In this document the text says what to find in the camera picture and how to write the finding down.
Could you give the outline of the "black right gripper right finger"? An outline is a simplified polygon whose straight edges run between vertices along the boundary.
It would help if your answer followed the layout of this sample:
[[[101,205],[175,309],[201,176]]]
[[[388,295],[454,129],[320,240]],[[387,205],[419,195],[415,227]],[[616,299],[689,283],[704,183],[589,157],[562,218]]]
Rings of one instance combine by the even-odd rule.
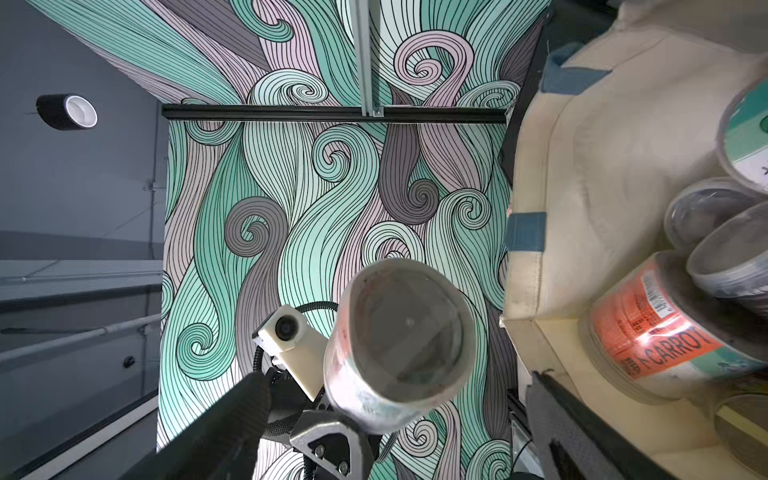
[[[545,479],[673,477],[548,374],[532,374],[526,411]]]

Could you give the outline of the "beige canvas tote bag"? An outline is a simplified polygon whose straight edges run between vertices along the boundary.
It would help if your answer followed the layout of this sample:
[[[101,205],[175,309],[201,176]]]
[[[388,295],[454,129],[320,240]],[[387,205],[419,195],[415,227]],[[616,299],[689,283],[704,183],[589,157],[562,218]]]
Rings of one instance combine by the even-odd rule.
[[[671,479],[763,479],[713,423],[726,398],[767,395],[762,370],[641,403],[598,372],[578,322],[656,252],[681,254],[687,272],[664,215],[687,187],[733,179],[717,131],[730,101],[767,77],[766,3],[556,1],[534,48],[512,121],[501,317],[522,365],[552,376]]]

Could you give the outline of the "clear red label jar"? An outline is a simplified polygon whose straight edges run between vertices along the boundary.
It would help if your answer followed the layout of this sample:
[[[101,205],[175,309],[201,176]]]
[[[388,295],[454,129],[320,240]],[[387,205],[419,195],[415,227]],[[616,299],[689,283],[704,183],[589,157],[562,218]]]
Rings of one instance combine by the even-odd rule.
[[[324,356],[333,408],[389,434],[453,399],[474,368],[477,334],[464,295],[409,259],[377,261],[346,286]]]

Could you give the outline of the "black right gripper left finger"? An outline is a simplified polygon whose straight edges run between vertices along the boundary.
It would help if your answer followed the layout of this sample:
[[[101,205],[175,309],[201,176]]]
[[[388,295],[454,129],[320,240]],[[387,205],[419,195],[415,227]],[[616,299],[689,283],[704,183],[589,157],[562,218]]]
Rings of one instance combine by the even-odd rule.
[[[125,479],[250,479],[270,413],[266,377],[253,372]]]

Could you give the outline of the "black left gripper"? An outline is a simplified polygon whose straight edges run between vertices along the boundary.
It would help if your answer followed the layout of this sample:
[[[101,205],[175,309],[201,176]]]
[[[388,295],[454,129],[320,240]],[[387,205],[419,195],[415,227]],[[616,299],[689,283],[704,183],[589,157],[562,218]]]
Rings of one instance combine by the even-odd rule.
[[[337,410],[325,389],[311,400],[286,371],[269,371],[270,413],[264,433],[303,455],[306,479],[367,479],[382,437]]]

